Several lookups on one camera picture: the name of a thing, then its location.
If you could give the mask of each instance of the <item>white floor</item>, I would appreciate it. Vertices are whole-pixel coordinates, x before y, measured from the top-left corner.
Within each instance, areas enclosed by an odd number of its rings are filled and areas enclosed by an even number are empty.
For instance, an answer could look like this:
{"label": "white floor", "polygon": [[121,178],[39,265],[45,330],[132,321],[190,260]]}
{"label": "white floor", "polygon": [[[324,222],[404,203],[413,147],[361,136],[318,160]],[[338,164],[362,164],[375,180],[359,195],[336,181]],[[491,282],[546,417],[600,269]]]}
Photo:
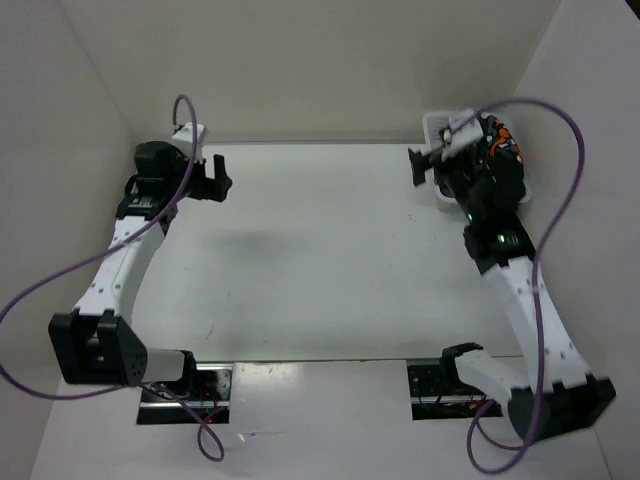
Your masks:
{"label": "white floor", "polygon": [[[462,240],[411,185],[406,147],[224,146],[222,205],[184,201],[138,297],[148,346],[201,361],[519,355]],[[72,390],[61,385],[60,392]],[[139,392],[54,404],[33,480],[466,479],[468,420],[411,419],[403,361],[237,364],[222,464],[196,427],[136,426]],[[512,438],[502,419],[486,425]],[[488,466],[505,453],[477,439]],[[534,447],[503,478],[609,478],[592,431]]]}

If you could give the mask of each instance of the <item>white wall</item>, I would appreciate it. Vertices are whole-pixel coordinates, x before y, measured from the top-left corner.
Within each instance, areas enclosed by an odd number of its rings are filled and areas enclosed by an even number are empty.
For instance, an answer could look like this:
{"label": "white wall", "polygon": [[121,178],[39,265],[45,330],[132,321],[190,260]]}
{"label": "white wall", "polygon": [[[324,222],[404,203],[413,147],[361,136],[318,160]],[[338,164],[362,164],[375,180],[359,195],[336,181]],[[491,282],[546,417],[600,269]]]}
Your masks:
{"label": "white wall", "polygon": [[[517,94],[565,107],[585,136],[584,180],[543,265],[577,345],[618,392],[597,426],[613,478],[637,478],[640,22],[623,0],[564,0]],[[539,235],[575,171],[575,142],[548,114],[510,115],[534,183],[528,223]]]}
{"label": "white wall", "polygon": [[557,0],[62,0],[139,139],[188,92],[212,140],[421,138],[510,94]]}
{"label": "white wall", "polygon": [[[110,238],[132,167],[132,137],[54,0],[0,4],[0,303]],[[55,392],[60,371],[47,335],[88,268],[42,289],[0,327],[0,362]],[[0,381],[0,475],[28,478],[50,402]]]}

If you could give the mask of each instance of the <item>cable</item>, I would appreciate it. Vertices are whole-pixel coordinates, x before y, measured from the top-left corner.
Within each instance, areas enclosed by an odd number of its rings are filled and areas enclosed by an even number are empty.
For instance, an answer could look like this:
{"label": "cable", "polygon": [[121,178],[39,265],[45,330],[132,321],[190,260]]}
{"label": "cable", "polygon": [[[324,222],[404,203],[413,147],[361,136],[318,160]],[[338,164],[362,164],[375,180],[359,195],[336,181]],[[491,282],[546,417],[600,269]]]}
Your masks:
{"label": "cable", "polygon": [[535,105],[538,107],[542,107],[550,112],[555,113],[560,118],[562,118],[567,125],[571,128],[573,132],[576,143],[578,144],[578,166],[576,168],[576,173],[573,178],[573,182],[571,183],[571,187],[565,197],[564,201],[560,205],[560,208],[556,212],[556,214],[551,219],[549,226],[542,234],[540,242],[538,244],[538,249],[536,250],[536,255],[533,259],[533,268],[531,270],[531,289],[533,292],[533,304],[535,308],[535,320],[536,320],[536,329],[538,332],[538,375],[536,378],[536,391],[533,397],[533,413],[531,415],[531,422],[529,423],[529,429],[522,441],[522,446],[520,447],[508,447],[507,445],[502,445],[501,443],[496,442],[493,439],[490,439],[486,432],[480,429],[480,433],[493,445],[503,448],[505,450],[517,450],[518,452],[509,460],[506,464],[498,468],[485,468],[478,464],[474,455],[473,449],[471,447],[471,439],[473,438],[473,432],[476,427],[479,427],[480,418],[485,414],[485,412],[493,405],[493,401],[489,401],[485,403],[482,407],[478,409],[475,417],[471,421],[471,425],[469,427],[469,432],[467,433],[467,454],[469,455],[469,460],[471,464],[481,473],[492,475],[504,473],[514,466],[516,466],[525,456],[527,450],[533,445],[534,437],[538,431],[539,423],[540,423],[540,412],[542,409],[542,400],[543,400],[543,386],[544,386],[544,328],[542,323],[542,306],[540,305],[540,295],[538,293],[538,271],[540,269],[540,259],[542,258],[542,251],[544,250],[545,245],[547,244],[547,240],[551,236],[551,233],[558,225],[558,222],[564,215],[565,211],[569,207],[573,197],[575,196],[576,190],[578,189],[578,185],[580,184],[580,179],[582,178],[582,173],[584,171],[584,163],[585,163],[585,146],[584,146],[584,138],[582,136],[582,132],[578,127],[578,124],[575,122],[571,116],[562,110],[561,108],[549,103],[544,100],[538,100],[535,98],[528,97],[514,97],[506,100],[501,100],[495,102],[491,105],[487,105],[484,108],[478,110],[472,117],[465,120],[462,124],[460,124],[457,128],[455,128],[451,134],[458,132],[462,127],[466,124],[470,123],[475,119],[478,115],[483,112],[488,112],[495,110],[496,108],[504,107],[505,105],[513,105],[513,104],[525,104],[525,105]]}
{"label": "cable", "polygon": [[[213,430],[211,430],[211,428],[207,424],[209,419],[211,417],[213,417],[218,412],[214,410],[209,415],[207,415],[204,419],[202,419],[202,418],[200,418],[200,415],[198,415],[193,408],[191,408],[189,405],[187,405],[187,403],[183,399],[178,397],[175,393],[173,393],[171,390],[166,388],[164,385],[162,385],[160,383],[152,383],[150,386],[153,389],[159,390],[160,392],[168,395],[175,402],[178,402],[180,404],[180,406],[184,409],[184,411],[187,412],[189,414],[189,416],[191,416],[191,418],[193,418],[196,422],[198,422],[200,424],[200,428],[198,429],[198,448],[200,449],[200,453],[202,453],[202,455],[204,455],[206,458],[208,458],[212,462],[221,462],[222,460],[224,460],[224,446],[222,445],[222,442],[220,441],[220,438],[218,438],[218,436],[215,434],[215,432]],[[144,387],[144,386],[142,388],[144,390],[148,391],[148,392],[151,392],[151,393],[157,395],[157,393],[154,392],[152,390],[152,388]],[[202,431],[203,430],[205,432],[207,432],[207,434],[213,439],[213,441],[216,442],[216,445],[218,445],[218,448],[220,449],[220,456],[219,457],[214,457],[213,455],[211,455],[209,452],[207,452],[205,450],[204,445],[202,444]]]}
{"label": "cable", "polygon": [[[173,104],[173,124],[175,125],[176,121],[176,112],[178,109],[178,105],[179,103],[184,100],[184,102],[187,104],[187,107],[189,108],[189,113],[191,114],[191,121],[193,122],[193,125],[197,125],[198,122],[196,121],[196,112],[195,109],[193,108],[193,104],[191,103],[191,100],[189,100],[189,97],[187,97],[186,95],[178,95],[178,97],[176,98],[174,104]],[[86,265],[89,265],[90,263],[96,262],[98,260],[102,260],[103,258],[117,252],[118,250],[120,250],[122,247],[124,247],[125,245],[131,243],[133,240],[135,240],[136,238],[140,237],[141,235],[145,234],[147,231],[149,231],[149,229],[151,229],[151,227],[153,227],[156,223],[158,223],[160,221],[160,219],[162,217],[164,217],[167,212],[169,212],[176,203],[178,203],[178,201],[180,201],[180,199],[182,198],[182,194],[184,193],[184,189],[187,186],[187,182],[189,181],[189,177],[191,175],[191,170],[193,170],[193,163],[195,161],[196,158],[196,154],[197,154],[197,142],[198,142],[198,133],[197,133],[197,129],[194,128],[193,129],[193,140],[192,140],[192,147],[191,147],[191,156],[189,157],[189,162],[187,163],[187,169],[184,172],[184,176],[182,177],[182,181],[180,182],[180,185],[178,186],[176,192],[174,193],[173,197],[171,197],[171,200],[169,200],[169,203],[167,203],[167,205],[165,205],[165,207],[160,211],[160,213],[158,213],[158,215],[155,216],[155,218],[153,218],[153,220],[151,220],[149,223],[147,223],[144,227],[142,227],[140,230],[138,230],[137,232],[133,233],[131,236],[127,237],[126,239],[124,239],[122,242],[120,242],[119,244],[115,245],[114,247],[111,247],[110,249],[106,250],[105,252],[102,253],[98,253],[92,257],[89,257],[85,260],[82,260],[78,263],[75,263],[67,268],[64,268],[58,272],[52,273],[51,275],[43,278],[42,280],[34,283],[33,285],[31,285],[30,287],[25,288],[22,292],[20,292],[18,295],[16,295],[14,298],[12,298],[11,300],[9,300],[9,303],[7,303],[7,305],[5,305],[5,307],[0,310],[0,324],[2,323],[2,321],[6,318],[6,316],[9,314],[9,312],[11,311],[11,309],[13,307],[16,306],[16,304],[18,302],[20,302],[23,298],[25,298],[26,296],[30,295],[31,293],[35,292],[37,289],[39,289],[40,287],[68,274],[71,273],[75,270],[78,270]],[[14,387],[16,387],[18,390],[21,390],[22,392],[37,397],[37,398],[43,398],[46,400],[80,400],[83,398],[91,398],[91,397],[95,397],[97,395],[102,395],[103,393],[109,393],[109,392],[113,392],[115,390],[119,390],[123,387],[109,387],[109,388],[105,388],[103,390],[97,390],[95,392],[90,392],[90,393],[81,393],[78,395],[52,395],[49,393],[42,393],[42,392],[38,392],[37,390],[34,390],[31,387],[28,387],[22,383],[20,383],[18,380],[16,380],[9,372],[7,372],[4,368],[4,366],[0,363],[0,376],[2,376],[7,382],[9,382],[11,385],[13,385]]]}

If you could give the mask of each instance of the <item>purple cable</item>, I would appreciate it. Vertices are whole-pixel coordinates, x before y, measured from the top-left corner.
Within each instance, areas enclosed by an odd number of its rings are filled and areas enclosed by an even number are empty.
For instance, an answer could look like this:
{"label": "purple cable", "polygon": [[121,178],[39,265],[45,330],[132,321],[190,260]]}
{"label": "purple cable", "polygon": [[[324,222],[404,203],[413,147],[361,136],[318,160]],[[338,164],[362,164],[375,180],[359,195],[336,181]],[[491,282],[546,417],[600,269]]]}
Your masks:
{"label": "purple cable", "polygon": [[549,103],[549,102],[545,102],[544,100],[538,100],[535,98],[527,98],[527,97],[514,97],[514,98],[509,98],[506,100],[501,100],[498,102],[495,102],[491,105],[487,105],[484,108],[481,108],[480,110],[478,110],[472,117],[468,118],[466,121],[464,121],[461,125],[459,125],[455,130],[453,130],[451,133],[455,133],[458,130],[460,130],[462,127],[464,127],[467,123],[470,123],[474,118],[476,118],[479,114],[483,113],[483,112],[489,112],[489,111],[493,111],[496,108],[500,108],[500,107],[504,107],[506,105],[512,105],[512,104],[526,104],[526,105],[535,105],[538,107],[542,107],[546,110],[549,110],[550,112],[555,113],[556,115],[558,115],[560,118],[562,118],[567,125],[569,125],[569,127],[571,128],[571,130],[573,131],[573,134],[576,137],[576,142],[578,144],[578,166],[576,168],[576,174],[573,178],[573,182],[571,183],[571,187],[569,188],[569,192],[567,193],[567,196],[565,197],[564,201],[562,202],[562,205],[560,205],[560,208],[558,209],[558,211],[556,212],[556,214],[553,216],[553,218],[551,219],[551,222],[549,223],[549,226],[547,227],[547,229],[544,231],[544,233],[542,234],[542,238],[540,239],[540,242],[538,244],[538,249],[536,251],[536,255],[533,259],[533,268],[531,270],[531,289],[533,292],[533,304],[535,307],[535,317],[536,317],[536,327],[537,327],[537,331],[538,331],[538,375],[536,378],[536,391],[535,391],[535,395],[534,395],[534,400],[533,400],[533,414],[531,415],[531,423],[529,424],[529,429],[527,430],[527,433],[522,441],[522,446],[520,447],[509,447],[507,445],[503,445],[499,442],[496,442],[495,440],[489,438],[489,436],[486,434],[486,432],[484,430],[482,430],[480,428],[480,433],[482,433],[482,435],[493,445],[505,449],[505,450],[517,450],[518,453],[516,453],[511,460],[509,460],[506,464],[504,464],[501,467],[498,468],[494,468],[494,469],[488,469],[485,467],[482,467],[481,465],[478,464],[478,462],[476,461],[474,455],[473,455],[473,449],[471,447],[471,439],[473,438],[473,431],[475,430],[476,427],[479,427],[479,421],[480,418],[486,413],[486,411],[491,408],[491,405],[494,403],[494,401],[489,401],[486,404],[484,404],[482,407],[480,407],[478,409],[478,411],[476,412],[475,417],[473,418],[473,420],[471,421],[471,425],[469,427],[469,432],[467,433],[467,454],[469,455],[469,460],[471,461],[471,464],[481,473],[487,474],[487,475],[492,475],[492,474],[499,474],[499,473],[504,473],[508,470],[510,470],[511,468],[513,468],[515,465],[517,465],[525,456],[525,454],[527,453],[527,450],[529,450],[529,448],[531,447],[531,445],[533,445],[534,442],[534,437],[537,433],[538,430],[538,424],[540,423],[540,411],[542,409],[542,398],[543,398],[543,385],[544,385],[544,329],[543,329],[543,324],[542,324],[542,306],[540,305],[540,295],[538,294],[538,270],[540,269],[540,258],[542,256],[542,251],[544,250],[545,245],[547,244],[547,240],[549,239],[549,237],[551,236],[551,233],[553,232],[553,230],[556,228],[558,222],[560,221],[560,219],[562,218],[562,216],[564,215],[565,211],[567,210],[567,208],[569,207],[569,204],[571,203],[571,200],[573,200],[573,197],[576,193],[576,190],[578,189],[578,185],[580,184],[580,179],[582,178],[582,173],[584,171],[584,162],[585,162],[585,146],[584,146],[584,138],[582,137],[582,132],[580,131],[580,128],[578,127],[578,124],[575,122],[575,120],[573,120],[573,118],[571,118],[571,116],[565,112],[564,110],[562,110],[561,108]]}
{"label": "purple cable", "polygon": [[[180,397],[178,397],[175,393],[173,393],[171,390],[169,390],[168,388],[166,388],[164,385],[160,384],[160,383],[152,383],[151,387],[155,390],[158,390],[162,393],[165,393],[166,395],[168,395],[169,397],[171,397],[171,399],[175,402],[178,402],[180,404],[180,406],[185,410],[185,412],[187,412],[191,418],[193,418],[196,422],[198,422],[200,424],[200,428],[198,429],[198,448],[200,449],[200,453],[202,453],[202,455],[205,456],[205,458],[211,460],[212,462],[221,462],[222,460],[224,460],[224,446],[222,445],[222,442],[220,441],[220,438],[218,438],[218,436],[215,434],[215,432],[213,430],[211,430],[211,427],[209,427],[209,424],[207,423],[209,421],[210,418],[212,418],[216,413],[218,413],[220,410],[214,410],[213,412],[211,412],[209,415],[207,415],[204,419],[200,418],[200,415],[198,415],[195,410],[193,410],[193,408],[191,408],[189,405],[187,405],[187,403],[181,399]],[[151,391],[151,393],[155,393],[153,390],[151,390],[148,387],[142,387],[145,390],[149,390]],[[216,442],[216,445],[218,445],[218,449],[220,449],[220,456],[219,457],[214,457],[213,455],[211,455],[209,452],[207,452],[204,448],[204,445],[202,444],[202,431],[207,432],[207,434],[213,439],[214,442]]]}
{"label": "purple cable", "polygon": [[[178,109],[178,104],[180,103],[181,100],[184,100],[185,103],[187,104],[187,107],[189,108],[189,113],[191,114],[191,121],[193,122],[193,125],[197,125],[198,122],[196,121],[196,112],[195,109],[193,108],[193,104],[191,103],[191,100],[189,100],[189,97],[187,97],[186,95],[178,95],[178,97],[175,100],[175,103],[173,104],[173,124],[176,124],[176,111]],[[56,273],[52,273],[51,275],[49,275],[48,277],[43,278],[42,280],[34,283],[33,285],[31,285],[30,287],[27,287],[26,289],[24,289],[22,292],[20,292],[18,295],[16,295],[13,299],[11,299],[9,301],[9,303],[7,303],[7,305],[0,311],[0,323],[2,323],[2,321],[6,318],[6,316],[9,314],[9,312],[11,311],[11,309],[13,307],[16,306],[16,304],[18,302],[20,302],[23,298],[25,298],[27,295],[33,293],[34,291],[36,291],[37,289],[39,289],[40,287],[46,285],[49,282],[52,282],[68,273],[71,273],[75,270],[78,270],[79,268],[82,268],[86,265],[89,265],[90,263],[96,262],[98,260],[102,260],[103,258],[111,255],[112,253],[117,252],[118,250],[120,250],[122,247],[124,247],[125,245],[127,245],[128,243],[131,243],[133,240],[135,240],[136,238],[140,237],[141,235],[143,235],[144,233],[146,233],[147,231],[149,231],[149,229],[151,227],[153,227],[156,223],[158,223],[160,221],[160,219],[171,209],[174,207],[174,205],[176,203],[178,203],[178,201],[180,201],[180,199],[182,198],[182,194],[184,193],[184,189],[187,186],[187,182],[189,181],[189,177],[191,175],[191,170],[193,169],[193,163],[195,161],[196,158],[196,154],[197,154],[197,129],[194,128],[193,129],[193,146],[192,146],[192,150],[191,150],[191,156],[189,157],[189,163],[187,164],[187,169],[184,172],[184,177],[182,177],[182,181],[180,182],[180,185],[178,186],[178,189],[176,190],[176,193],[173,195],[173,197],[171,197],[171,200],[169,200],[169,203],[167,203],[167,205],[160,211],[160,213],[158,213],[158,215],[156,215],[156,217],[151,220],[149,223],[147,223],[144,227],[142,227],[140,230],[138,230],[137,232],[135,232],[133,235],[127,237],[126,239],[124,239],[121,243],[119,243],[118,245],[110,248],[109,250],[102,252],[102,253],[98,253],[97,255],[94,255],[92,257],[87,258],[86,260],[82,260],[81,262],[78,262],[74,265],[71,265],[67,268],[64,268],[62,270],[60,270],[59,272]],[[18,390],[21,390],[24,393],[27,393],[29,395],[32,395],[34,397],[37,398],[43,398],[46,400],[80,400],[83,398],[91,398],[91,397],[95,397],[97,395],[102,395],[103,393],[109,393],[109,392],[113,392],[115,390],[119,390],[120,388],[123,387],[109,387],[109,388],[105,388],[103,390],[97,390],[95,392],[90,392],[90,393],[81,393],[78,395],[51,395],[49,393],[42,393],[42,392],[38,392],[37,390],[34,390],[26,385],[23,385],[22,383],[20,383],[18,380],[16,380],[11,374],[9,374],[9,372],[7,372],[4,368],[4,366],[2,364],[0,364],[0,376],[2,376],[7,382],[9,382],[11,385],[13,385],[14,387],[16,387]]]}

